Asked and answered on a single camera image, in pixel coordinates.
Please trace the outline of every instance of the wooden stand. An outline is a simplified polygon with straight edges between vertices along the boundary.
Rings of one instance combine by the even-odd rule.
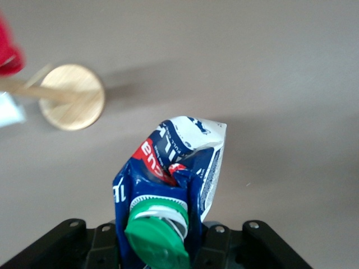
[[[24,87],[21,81],[1,79],[0,87],[14,95],[40,98],[42,114],[65,131],[84,129],[101,115],[104,87],[97,76],[83,66],[66,64],[49,72],[41,86]]]

